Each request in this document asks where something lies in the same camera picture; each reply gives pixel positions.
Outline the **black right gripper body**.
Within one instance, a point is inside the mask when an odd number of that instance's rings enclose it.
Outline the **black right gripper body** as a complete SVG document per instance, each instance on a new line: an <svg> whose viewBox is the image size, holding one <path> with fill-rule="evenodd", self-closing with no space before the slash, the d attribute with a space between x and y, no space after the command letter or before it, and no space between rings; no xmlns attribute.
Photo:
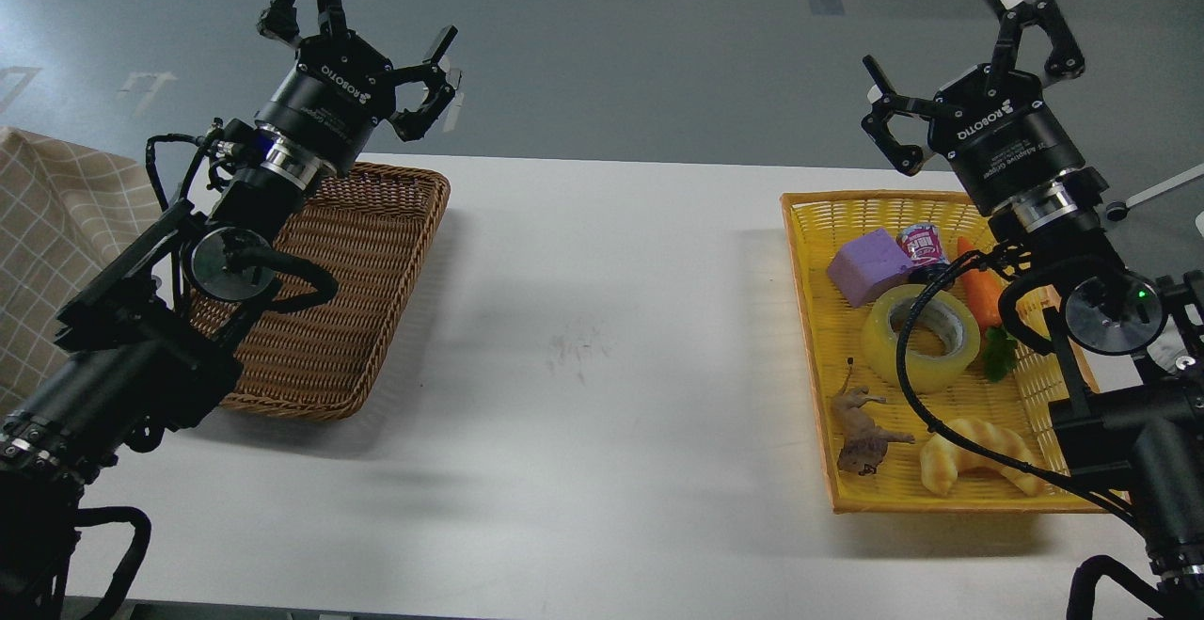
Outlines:
<svg viewBox="0 0 1204 620"><path fill-rule="evenodd" d="M929 148L946 158L981 215L1019 193L1086 166L1031 72L1007 72L987 88L988 67L966 71L936 91L960 116L929 122Z"/></svg>

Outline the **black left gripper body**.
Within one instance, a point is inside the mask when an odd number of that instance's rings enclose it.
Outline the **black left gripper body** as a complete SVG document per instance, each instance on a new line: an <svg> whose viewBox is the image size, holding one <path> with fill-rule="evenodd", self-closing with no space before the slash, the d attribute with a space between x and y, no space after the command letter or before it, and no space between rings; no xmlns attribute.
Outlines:
<svg viewBox="0 0 1204 620"><path fill-rule="evenodd" d="M295 64L255 116L256 126L348 175L374 126L394 111L383 75L393 63L358 37L302 39Z"/></svg>

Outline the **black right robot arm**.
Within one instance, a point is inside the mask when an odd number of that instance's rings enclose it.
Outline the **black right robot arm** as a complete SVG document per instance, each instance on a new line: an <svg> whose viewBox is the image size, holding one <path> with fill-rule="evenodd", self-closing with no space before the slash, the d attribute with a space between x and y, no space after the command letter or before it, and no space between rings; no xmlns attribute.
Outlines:
<svg viewBox="0 0 1204 620"><path fill-rule="evenodd" d="M929 432L1119 516L1141 538L1153 584L1106 556L1079 565L1066 616L1094 614L1100 579L1156 618L1202 616L1202 272L1149 281L1119 256L1100 222L1106 181L1045 101L1085 58L1056 0L985 0L998 33L990 61L934 98L895 91L873 57L877 98L864 132L895 169L919 173L944 157L993 250L969 250L929 281L905 315L887 367ZM927 409L908 372L911 329L936 294L967 270L1007 279L1007 333L1054 356L1067 394L1049 406L1067 470L1037 470L988 449Z"/></svg>

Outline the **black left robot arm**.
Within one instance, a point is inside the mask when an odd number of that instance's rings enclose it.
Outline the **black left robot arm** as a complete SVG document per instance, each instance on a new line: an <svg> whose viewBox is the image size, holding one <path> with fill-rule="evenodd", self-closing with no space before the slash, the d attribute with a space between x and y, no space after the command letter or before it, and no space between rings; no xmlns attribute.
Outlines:
<svg viewBox="0 0 1204 620"><path fill-rule="evenodd" d="M258 33L293 47L293 67L254 122L146 141L160 214L57 312L66 362L2 419L2 616L57 619L82 530L132 527L87 616L112 619L150 542L134 507L81 503L118 450L149 453L197 427L234 392L236 356L262 315L336 297L320 264L275 246L290 217L352 175L380 124L414 141L458 93L448 25L418 64L397 67L347 23L342 0L271 0Z"/></svg>

